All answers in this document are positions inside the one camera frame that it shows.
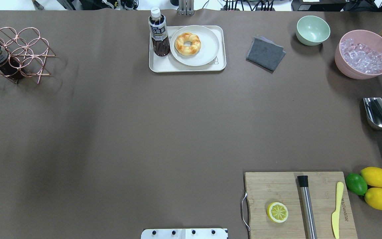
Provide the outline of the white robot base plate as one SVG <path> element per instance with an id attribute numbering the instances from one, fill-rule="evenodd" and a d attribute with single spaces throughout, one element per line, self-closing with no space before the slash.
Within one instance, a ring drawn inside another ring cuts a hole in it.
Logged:
<path id="1" fill-rule="evenodd" d="M 228 239 L 224 228 L 145 229 L 141 239 Z"/>

